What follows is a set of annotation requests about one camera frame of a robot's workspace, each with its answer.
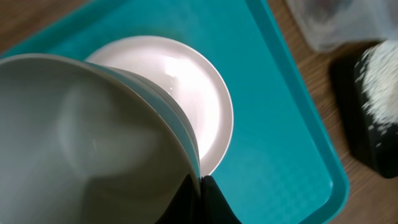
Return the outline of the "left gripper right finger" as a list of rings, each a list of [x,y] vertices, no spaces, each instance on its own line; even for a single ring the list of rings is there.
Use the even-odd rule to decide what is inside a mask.
[[[201,179],[201,218],[205,224],[241,224],[210,175]]]

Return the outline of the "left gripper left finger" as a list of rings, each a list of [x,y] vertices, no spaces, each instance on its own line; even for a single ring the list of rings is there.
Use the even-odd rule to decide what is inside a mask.
[[[198,224],[198,203],[199,197],[192,178],[187,175],[166,211],[155,224]]]

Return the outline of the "large white plate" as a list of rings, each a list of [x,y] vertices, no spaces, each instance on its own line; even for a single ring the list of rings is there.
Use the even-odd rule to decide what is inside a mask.
[[[218,167],[233,133],[233,104],[220,73],[202,54],[176,40],[144,35],[108,43],[86,61],[160,91],[192,127],[201,175]]]

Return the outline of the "rice pile with food scrap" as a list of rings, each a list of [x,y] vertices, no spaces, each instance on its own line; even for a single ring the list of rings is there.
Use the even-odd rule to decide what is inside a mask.
[[[359,61],[356,82],[367,101],[362,105],[371,117],[369,130],[376,129],[382,137],[397,124],[397,41],[385,40],[366,49]]]

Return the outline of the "grey bowl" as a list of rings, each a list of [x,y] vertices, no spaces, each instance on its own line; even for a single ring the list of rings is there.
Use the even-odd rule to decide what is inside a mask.
[[[141,79],[47,54],[1,60],[1,222],[156,223],[197,145]]]

